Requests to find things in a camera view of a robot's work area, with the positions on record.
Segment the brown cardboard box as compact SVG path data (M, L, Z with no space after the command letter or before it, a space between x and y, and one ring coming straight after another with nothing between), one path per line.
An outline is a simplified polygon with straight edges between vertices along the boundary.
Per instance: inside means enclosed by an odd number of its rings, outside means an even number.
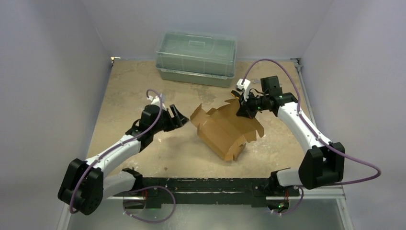
M237 161L247 143L264 136L264 127L256 119L237 116L238 99L209 111L199 105L190 116L199 138L224 161Z

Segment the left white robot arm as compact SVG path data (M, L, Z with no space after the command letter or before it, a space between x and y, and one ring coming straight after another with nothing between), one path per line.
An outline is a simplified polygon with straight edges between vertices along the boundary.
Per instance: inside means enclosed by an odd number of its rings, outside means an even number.
M125 168L116 176L109 174L128 158L143 151L158 132L169 132L187 124L189 119L175 105L149 104L141 117L107 150L86 160L72 160L64 175L57 197L69 206L69 212L93 213L100 203L113 195L127 192L137 196L144 187L143 176Z

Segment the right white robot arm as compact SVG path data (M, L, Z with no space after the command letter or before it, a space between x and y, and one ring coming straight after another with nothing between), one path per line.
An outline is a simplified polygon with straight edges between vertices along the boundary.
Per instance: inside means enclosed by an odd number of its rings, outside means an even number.
M253 119L258 112L273 112L290 129L305 153L298 168L271 173L270 191L280 195L289 186L314 189L342 181L345 160L332 149L344 153L343 145L331 142L318 131L297 98L290 92L283 93L277 76L262 78L260 83L262 91L254 94L249 80L238 80L234 92L239 102L237 116Z

